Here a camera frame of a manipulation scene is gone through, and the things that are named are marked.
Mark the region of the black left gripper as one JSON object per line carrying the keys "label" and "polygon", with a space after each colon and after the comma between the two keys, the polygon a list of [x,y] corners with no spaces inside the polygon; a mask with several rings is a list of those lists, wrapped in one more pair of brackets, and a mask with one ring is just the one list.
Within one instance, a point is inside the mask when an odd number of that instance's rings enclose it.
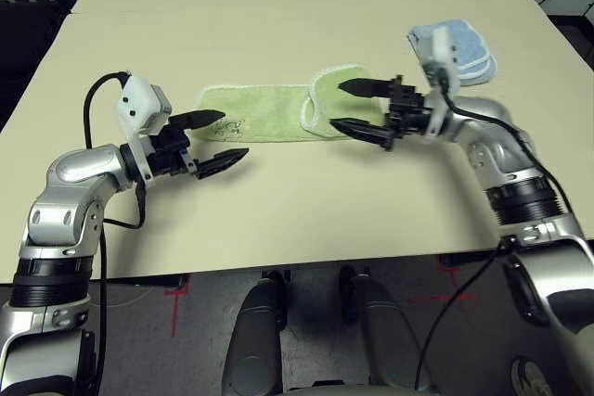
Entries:
{"label": "black left gripper", "polygon": [[190,141],[187,130],[207,127],[224,117],[224,112],[213,109],[170,116],[170,125],[165,125],[158,134],[149,137],[153,151],[148,155],[148,166],[153,175],[176,176],[183,173],[201,180],[223,172],[242,160],[249,149],[232,148],[206,161],[196,161],[188,153]]}

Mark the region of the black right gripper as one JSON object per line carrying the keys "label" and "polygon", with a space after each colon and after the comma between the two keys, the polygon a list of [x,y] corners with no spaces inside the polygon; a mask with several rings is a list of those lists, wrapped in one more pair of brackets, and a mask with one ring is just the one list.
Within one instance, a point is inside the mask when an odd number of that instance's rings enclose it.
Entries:
{"label": "black right gripper", "polygon": [[424,134],[429,126],[432,108],[424,104],[424,96],[416,87],[402,84],[403,76],[391,80],[354,78],[341,82],[340,90],[358,97],[386,97],[388,108],[384,113],[384,126],[355,118],[331,119],[329,124],[338,132],[353,139],[382,147],[389,151],[395,139],[409,134]]}

